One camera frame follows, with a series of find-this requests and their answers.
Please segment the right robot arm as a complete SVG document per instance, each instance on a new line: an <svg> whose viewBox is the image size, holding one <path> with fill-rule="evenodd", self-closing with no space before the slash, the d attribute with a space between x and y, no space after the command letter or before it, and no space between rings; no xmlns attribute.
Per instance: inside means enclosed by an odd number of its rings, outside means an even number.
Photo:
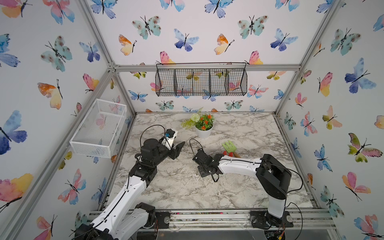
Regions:
<svg viewBox="0 0 384 240"><path fill-rule="evenodd" d="M238 174L259 180L269 198L266 210L250 212L250 222L253 228L269 230L276 228L292 228L291 215L286 211L286 201L292 178L292 170L283 166L275 157L269 154L261 158L244 159L239 155L216 154L209 156L199 149L193 161L198 164L201 177L211 176L214 182L224 174Z"/></svg>

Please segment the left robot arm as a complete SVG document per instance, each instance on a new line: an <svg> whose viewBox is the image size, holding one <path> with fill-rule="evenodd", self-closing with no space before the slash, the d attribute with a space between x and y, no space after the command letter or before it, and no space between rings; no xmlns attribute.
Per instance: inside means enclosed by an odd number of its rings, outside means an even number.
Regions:
<svg viewBox="0 0 384 240"><path fill-rule="evenodd" d="M82 224L75 232L75 240L128 240L142 227L156 223L156 208L140 203L138 197L157 174L157 166L166 158L176 159L185 145L173 145L174 138L148 139L136 154L137 162L126 183L112 202L89 225Z"/></svg>

